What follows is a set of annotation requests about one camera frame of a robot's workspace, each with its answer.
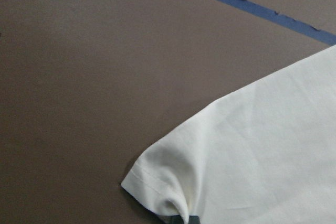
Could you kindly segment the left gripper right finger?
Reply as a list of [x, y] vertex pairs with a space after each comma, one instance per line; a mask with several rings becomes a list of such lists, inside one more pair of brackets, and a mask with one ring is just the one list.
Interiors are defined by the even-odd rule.
[[201, 224], [199, 216], [190, 215], [188, 219], [188, 224]]

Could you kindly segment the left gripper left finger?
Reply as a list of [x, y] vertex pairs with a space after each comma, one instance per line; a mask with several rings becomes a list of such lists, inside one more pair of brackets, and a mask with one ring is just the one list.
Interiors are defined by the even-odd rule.
[[169, 224], [188, 224], [180, 215], [170, 216]]

